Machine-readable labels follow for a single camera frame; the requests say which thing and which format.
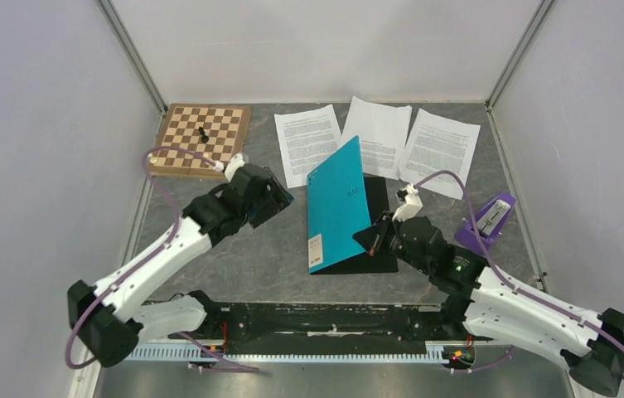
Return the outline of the blue folder with black inside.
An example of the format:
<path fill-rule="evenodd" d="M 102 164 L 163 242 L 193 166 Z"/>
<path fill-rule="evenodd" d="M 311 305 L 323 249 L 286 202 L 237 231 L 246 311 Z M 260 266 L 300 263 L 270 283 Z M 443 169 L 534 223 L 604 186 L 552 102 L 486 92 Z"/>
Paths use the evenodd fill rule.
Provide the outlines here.
<path fill-rule="evenodd" d="M 385 179 L 364 175 L 354 137 L 307 175 L 308 273 L 396 273 L 395 257 L 369 255 L 353 239 L 388 210 Z"/>

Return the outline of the printed paper sheet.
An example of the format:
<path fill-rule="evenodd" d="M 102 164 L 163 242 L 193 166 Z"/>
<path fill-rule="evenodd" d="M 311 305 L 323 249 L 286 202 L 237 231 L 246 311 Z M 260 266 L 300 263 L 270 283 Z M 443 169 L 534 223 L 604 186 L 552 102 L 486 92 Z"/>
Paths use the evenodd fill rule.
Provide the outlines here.
<path fill-rule="evenodd" d="M 477 124 L 466 124 L 420 109 L 399 160 L 399 178 L 461 200 L 462 189 L 453 177 L 441 175 L 426 182 L 424 178 L 438 171 L 450 171 L 461 183 L 466 183 L 480 130 Z"/>
<path fill-rule="evenodd" d="M 397 180 L 411 114 L 409 105 L 396 107 L 353 97 L 338 145 L 358 138 L 363 171 Z"/>
<path fill-rule="evenodd" d="M 307 175 L 338 149 L 341 129 L 332 104 L 294 114 L 275 114 L 287 188 L 307 185 Z"/>

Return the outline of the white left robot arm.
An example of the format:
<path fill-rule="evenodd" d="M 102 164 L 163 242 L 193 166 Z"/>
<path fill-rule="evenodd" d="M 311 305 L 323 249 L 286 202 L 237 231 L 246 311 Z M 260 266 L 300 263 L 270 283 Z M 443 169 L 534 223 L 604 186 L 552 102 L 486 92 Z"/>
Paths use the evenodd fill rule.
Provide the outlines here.
<path fill-rule="evenodd" d="M 112 367 L 122 362 L 141 342 L 177 332 L 198 337 L 215 336 L 220 316 L 198 297 L 187 295 L 173 302 L 145 305 L 146 299 L 179 269 L 244 225 L 256 228 L 289 207 L 294 198 L 272 171 L 251 163 L 225 168 L 226 181 L 195 197 L 173 224 L 141 253 L 94 284 L 83 280 L 67 291 L 71 332 L 65 362 L 72 362 L 72 344 L 80 340 L 92 353 L 83 362 Z"/>

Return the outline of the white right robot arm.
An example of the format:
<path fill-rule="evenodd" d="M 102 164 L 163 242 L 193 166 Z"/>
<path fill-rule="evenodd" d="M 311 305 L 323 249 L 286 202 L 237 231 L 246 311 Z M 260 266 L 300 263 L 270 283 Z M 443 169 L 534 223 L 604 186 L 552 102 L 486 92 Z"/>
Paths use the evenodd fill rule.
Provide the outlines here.
<path fill-rule="evenodd" d="M 426 216 L 398 222 L 384 212 L 353 238 L 372 255 L 392 254 L 406 262 L 447 294 L 438 317 L 445 336 L 504 342 L 552 361 L 594 393 L 618 395 L 624 313 L 580 308 L 496 272 L 486 258 L 448 243 Z"/>

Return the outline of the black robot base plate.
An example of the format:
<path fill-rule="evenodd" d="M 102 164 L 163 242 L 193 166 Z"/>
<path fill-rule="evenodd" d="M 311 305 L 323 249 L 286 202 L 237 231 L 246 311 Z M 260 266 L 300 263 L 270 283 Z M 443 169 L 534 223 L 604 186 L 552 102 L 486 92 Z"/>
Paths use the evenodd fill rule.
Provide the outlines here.
<path fill-rule="evenodd" d="M 437 305 L 218 303 L 190 333 L 228 354 L 420 353 L 428 341 L 466 342 Z"/>

